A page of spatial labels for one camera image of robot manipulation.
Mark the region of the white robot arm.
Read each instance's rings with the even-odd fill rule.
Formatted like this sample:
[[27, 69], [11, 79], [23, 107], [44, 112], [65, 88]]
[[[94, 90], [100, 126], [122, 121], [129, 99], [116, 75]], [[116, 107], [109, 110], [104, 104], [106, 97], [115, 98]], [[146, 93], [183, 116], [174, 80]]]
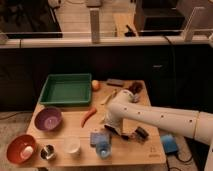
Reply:
[[143, 106], [133, 93], [121, 90], [107, 105], [105, 124], [122, 132], [123, 120], [144, 122], [210, 146], [204, 171], [213, 171], [213, 114], [196, 110]]

